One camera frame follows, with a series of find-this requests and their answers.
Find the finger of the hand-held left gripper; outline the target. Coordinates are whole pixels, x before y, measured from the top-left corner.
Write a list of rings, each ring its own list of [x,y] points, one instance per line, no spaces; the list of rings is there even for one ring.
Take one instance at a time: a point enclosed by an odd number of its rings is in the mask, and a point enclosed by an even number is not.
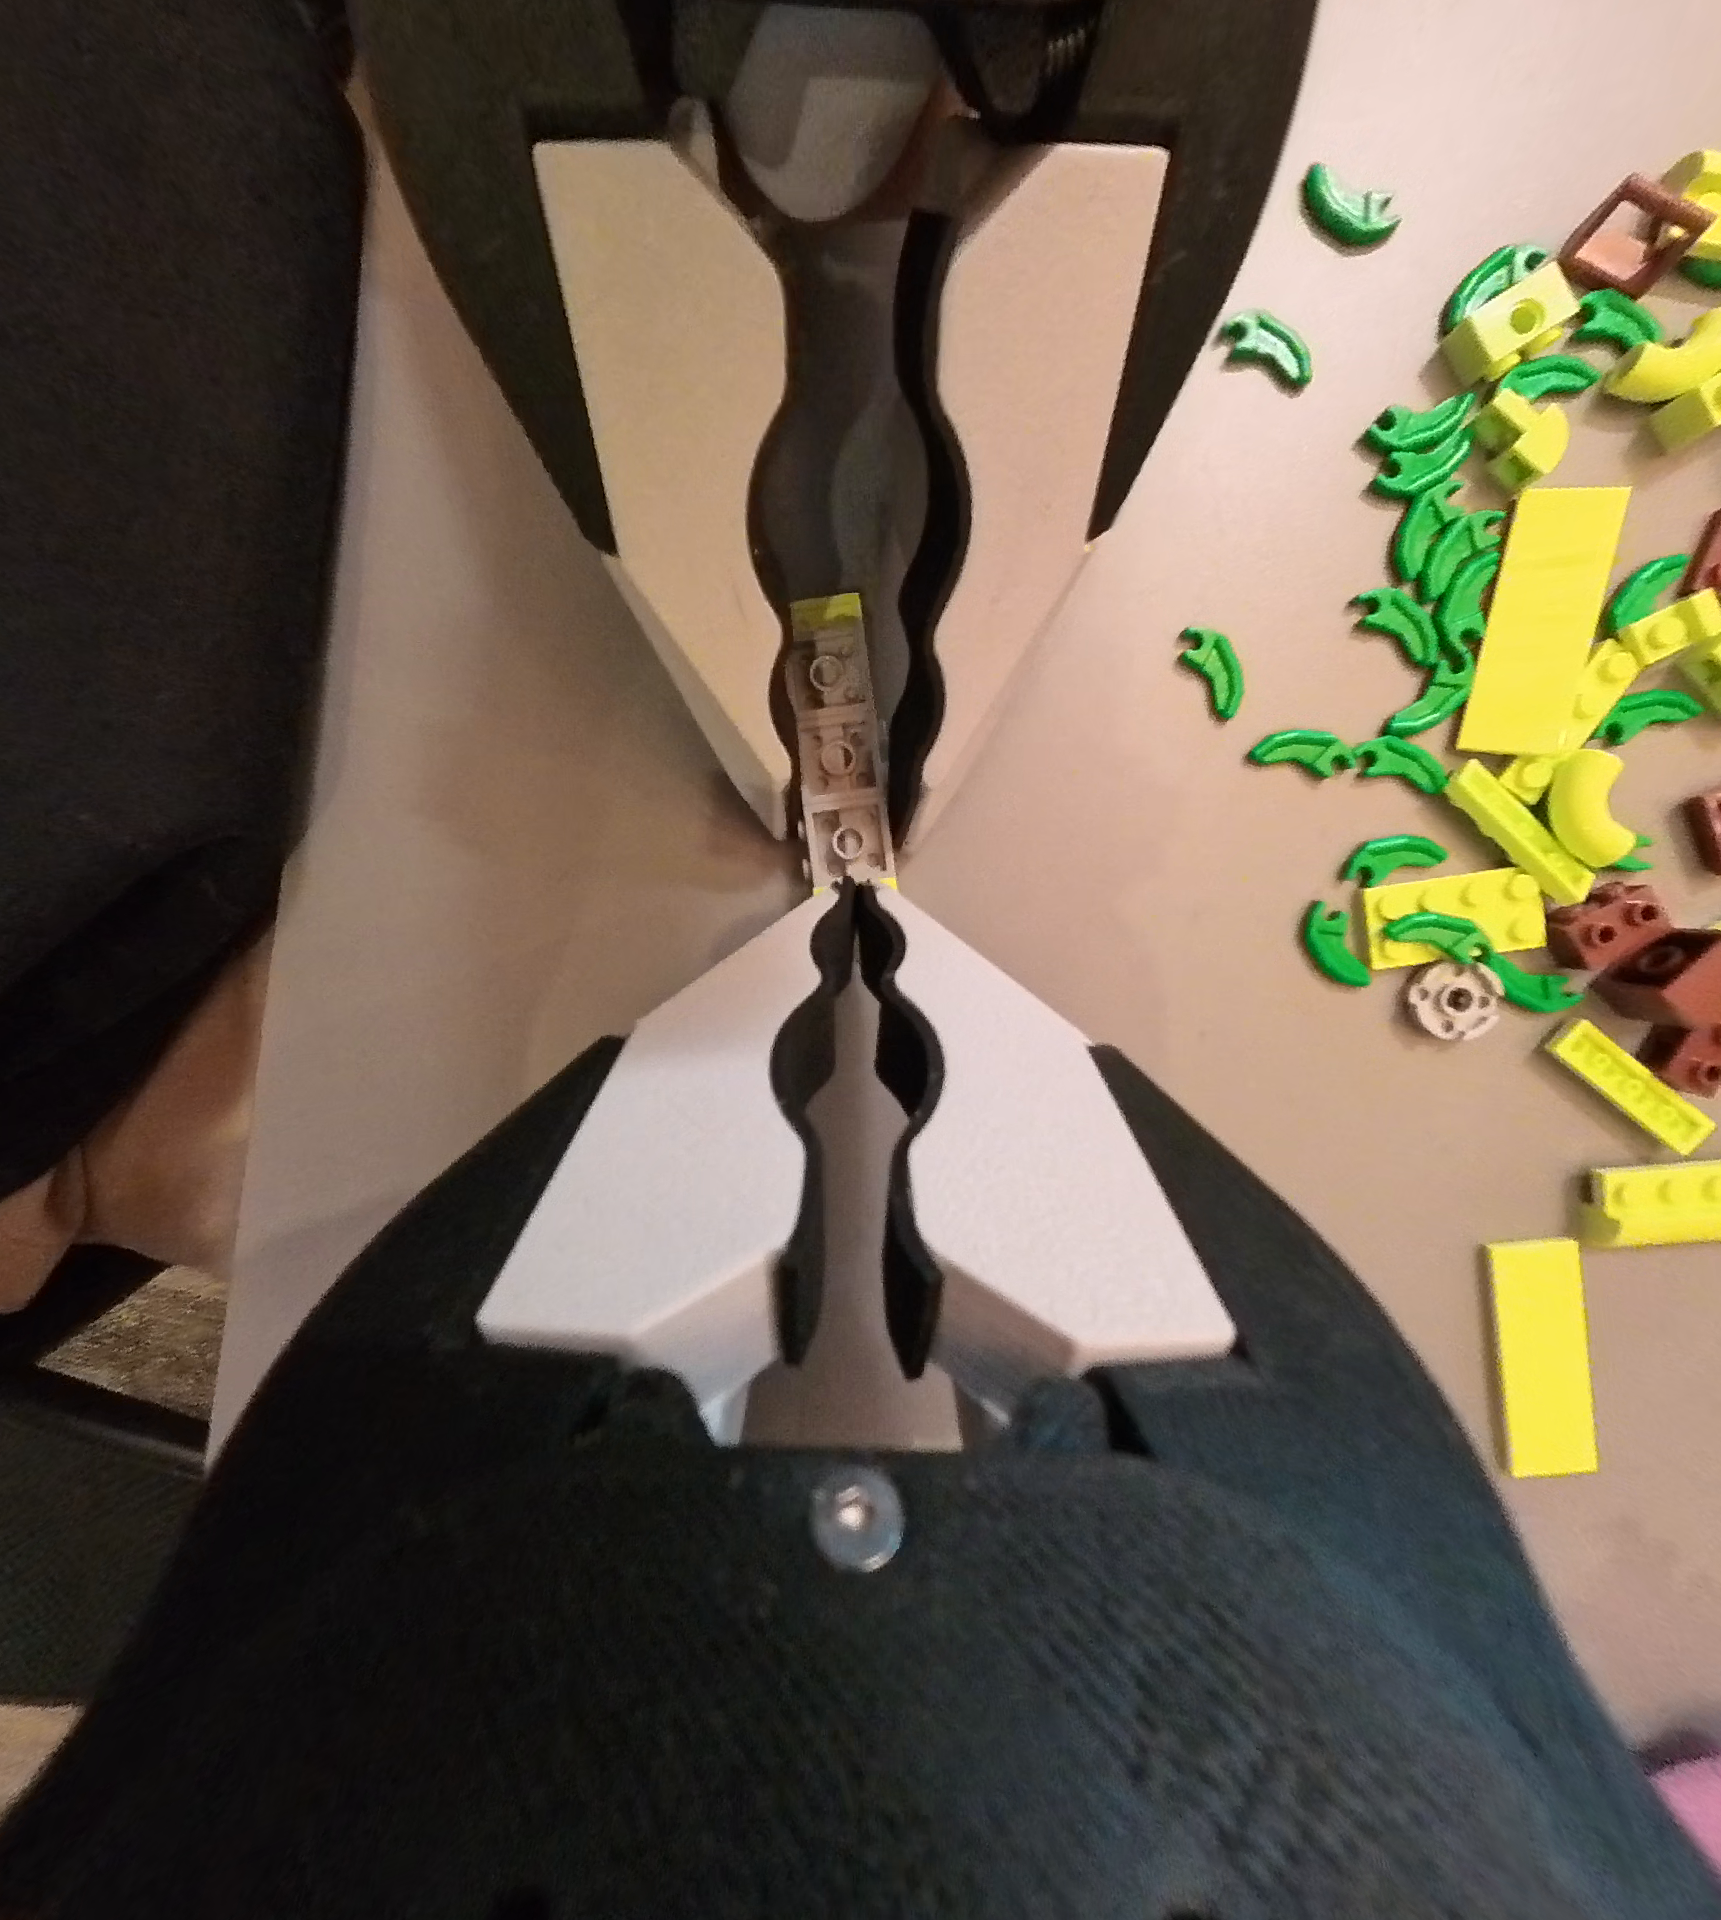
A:
[[[613,525],[609,570],[728,781],[784,838],[780,620],[749,532],[788,372],[776,264],[665,143],[537,143],[533,160]]]
[[[1057,617],[1090,523],[1168,169],[1162,147],[1048,145],[992,160],[938,283],[930,386],[965,483],[929,657],[936,735],[898,836],[946,807],[1016,668]]]

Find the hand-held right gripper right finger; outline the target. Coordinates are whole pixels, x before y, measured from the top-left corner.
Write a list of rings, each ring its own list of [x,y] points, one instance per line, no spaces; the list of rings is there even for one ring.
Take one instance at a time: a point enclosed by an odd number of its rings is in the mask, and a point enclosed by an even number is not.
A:
[[[857,897],[898,1103],[882,1228],[903,1375],[1006,1424],[1039,1381],[1222,1358],[1234,1326],[1086,1037],[892,887]]]

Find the lime smooth tile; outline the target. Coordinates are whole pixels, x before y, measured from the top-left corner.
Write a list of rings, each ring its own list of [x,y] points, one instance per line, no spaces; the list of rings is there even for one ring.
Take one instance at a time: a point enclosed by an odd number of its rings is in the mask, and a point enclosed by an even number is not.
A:
[[[1505,1468],[1518,1479],[1600,1471],[1583,1251],[1574,1238],[1485,1248]]]

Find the lime long studded plate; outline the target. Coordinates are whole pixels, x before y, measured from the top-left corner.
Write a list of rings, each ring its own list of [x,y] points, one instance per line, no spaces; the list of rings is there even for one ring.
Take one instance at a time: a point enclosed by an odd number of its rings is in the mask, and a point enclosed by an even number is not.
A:
[[[836,595],[824,596],[824,598],[820,596],[820,598],[816,598],[816,600],[815,600],[815,598],[808,598],[808,600],[803,598],[801,602],[796,600],[796,602],[790,605],[788,615],[790,615],[790,643],[792,643],[794,635],[799,635],[801,631],[822,628],[822,626],[829,626],[829,625],[840,622],[840,620],[859,620],[859,622],[864,625],[864,607],[862,607],[862,600],[860,600],[860,596],[859,596],[857,593],[855,593],[855,595],[853,595],[853,593],[846,593],[846,595],[840,593],[838,596],[836,596]],[[878,721],[876,721],[876,742],[878,742],[881,776],[882,776],[878,797],[881,797],[881,800],[882,800],[882,804],[884,804],[884,809],[887,809],[887,762],[884,762],[884,755],[882,755],[882,749],[881,749]],[[803,838],[803,811],[805,811],[805,809],[803,809],[803,795],[801,795],[801,793],[799,793],[799,798],[801,798],[801,838]]]

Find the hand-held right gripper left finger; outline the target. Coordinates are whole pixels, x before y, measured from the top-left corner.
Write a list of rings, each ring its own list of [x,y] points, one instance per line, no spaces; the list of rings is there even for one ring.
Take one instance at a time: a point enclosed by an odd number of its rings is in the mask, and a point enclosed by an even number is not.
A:
[[[643,1018],[479,1311],[497,1343],[673,1372],[717,1440],[796,1365],[824,1291],[829,1082],[855,957],[846,884]]]

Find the pile of mixed toy bricks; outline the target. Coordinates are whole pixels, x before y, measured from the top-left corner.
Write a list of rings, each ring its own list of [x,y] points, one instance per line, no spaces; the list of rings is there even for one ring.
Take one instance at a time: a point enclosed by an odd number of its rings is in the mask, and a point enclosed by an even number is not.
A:
[[[1505,243],[1440,320],[1449,389],[1360,433],[1401,508],[1357,631],[1415,673],[1374,735],[1264,735],[1253,767],[1393,781],[1497,867],[1429,832],[1350,850],[1298,945],[1328,985],[1401,980],[1437,1045],[1514,1009],[1546,1055],[1661,1150],[1583,1174],[1596,1248],[1721,1242],[1721,921],[1684,925],[1619,815],[1625,749],[1721,721],[1721,153],[1630,175],[1559,247]]]

